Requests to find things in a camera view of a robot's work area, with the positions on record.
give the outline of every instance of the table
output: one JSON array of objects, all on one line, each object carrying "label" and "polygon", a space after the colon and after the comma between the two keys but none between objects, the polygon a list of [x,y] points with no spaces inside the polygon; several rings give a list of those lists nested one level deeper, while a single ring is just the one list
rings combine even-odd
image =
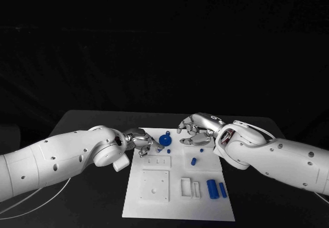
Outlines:
[{"label": "table", "polygon": [[[277,138],[284,138],[269,118],[222,116],[225,123],[243,121],[265,129]],[[129,113],[70,110],[63,115],[50,136],[88,130],[105,125],[119,131],[131,127],[176,128],[189,114]],[[131,159],[132,150],[126,152]],[[303,191],[262,176],[249,167],[235,169],[220,158],[226,189],[230,196],[235,222],[121,218],[129,166],[118,173],[112,166],[89,165],[57,195],[34,212],[0,221],[0,227],[240,227],[304,226],[326,227],[329,205]],[[64,182],[46,187],[17,206],[7,216],[17,215],[38,206],[59,191]]]}]

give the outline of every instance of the blue object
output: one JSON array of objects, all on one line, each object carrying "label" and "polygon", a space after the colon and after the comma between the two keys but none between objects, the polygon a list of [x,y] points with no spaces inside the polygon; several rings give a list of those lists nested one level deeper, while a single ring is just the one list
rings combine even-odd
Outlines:
[{"label": "blue object", "polygon": [[190,165],[194,165],[196,163],[196,158],[191,159]]},{"label": "blue object", "polygon": [[223,184],[219,183],[219,187],[220,187],[220,194],[222,194],[222,197],[226,198],[226,192],[225,192],[225,187],[223,187]]},{"label": "blue object", "polygon": [[171,144],[170,132],[165,132],[165,134],[160,136],[158,143],[161,146],[168,146]]},{"label": "blue object", "polygon": [[219,194],[217,194],[217,187],[216,187],[214,180],[207,180],[206,185],[207,185],[207,191],[209,191],[210,199],[217,199]]}]

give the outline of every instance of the robotic hand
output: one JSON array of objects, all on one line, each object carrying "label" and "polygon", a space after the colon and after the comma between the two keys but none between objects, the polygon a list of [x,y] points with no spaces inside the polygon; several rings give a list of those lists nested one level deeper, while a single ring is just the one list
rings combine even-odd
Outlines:
[{"label": "robotic hand", "polygon": [[142,129],[134,128],[122,133],[96,126],[88,131],[56,135],[0,155],[0,202],[64,181],[90,163],[96,166],[112,164],[119,171],[129,164],[124,151],[137,148],[142,157],[151,146],[164,148]]},{"label": "robotic hand", "polygon": [[[258,172],[279,182],[307,191],[329,195],[329,151],[285,139],[275,139],[261,128],[223,121],[204,113],[190,115],[177,126],[193,135],[180,139],[184,145],[206,145],[214,137],[213,153],[238,169],[251,165]],[[265,140],[264,132],[272,139]]]}]

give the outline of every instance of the white platform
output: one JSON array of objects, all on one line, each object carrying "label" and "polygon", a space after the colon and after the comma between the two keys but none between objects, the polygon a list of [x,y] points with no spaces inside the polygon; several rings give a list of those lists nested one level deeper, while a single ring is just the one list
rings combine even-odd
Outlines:
[{"label": "white platform", "polygon": [[[223,198],[219,191],[219,182],[225,185],[222,176],[219,157],[212,153],[213,141],[206,146],[186,146],[180,144],[181,138],[189,138],[186,130],[176,133],[176,129],[144,128],[145,132],[155,140],[165,133],[170,132],[171,144],[161,150],[160,153],[154,149],[148,152],[151,156],[170,156],[170,166],[164,159],[164,166],[152,163],[148,156],[139,158],[137,150],[134,151],[126,194],[122,208],[124,218],[152,218],[152,219],[190,219],[190,220],[214,220],[214,221],[235,221],[232,207],[227,197]],[[196,158],[196,165],[189,166],[191,158]],[[180,178],[190,178],[190,183],[199,182],[199,199],[184,199],[180,197]],[[207,193],[206,180],[213,179],[217,184],[219,198],[210,199]],[[165,195],[165,181],[168,182],[168,195]]]}]

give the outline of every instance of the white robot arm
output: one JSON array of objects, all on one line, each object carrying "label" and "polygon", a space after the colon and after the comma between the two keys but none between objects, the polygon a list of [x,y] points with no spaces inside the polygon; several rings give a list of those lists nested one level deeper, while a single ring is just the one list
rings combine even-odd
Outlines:
[{"label": "white robot arm", "polygon": [[128,164],[125,150],[164,147],[139,128],[124,133],[105,126],[56,135],[12,153],[0,155],[0,202],[53,185],[77,175],[85,167],[112,164],[119,171]]},{"label": "white robot arm", "polygon": [[[177,133],[183,127],[193,135],[180,140],[183,144],[204,145],[214,137],[213,153],[235,168],[245,170],[251,165],[262,175],[290,186],[329,195],[329,151],[275,139],[266,131],[240,121],[225,124],[204,113],[196,113],[181,121]],[[199,133],[197,127],[207,129],[206,133]],[[251,127],[272,139],[265,140]]]}]

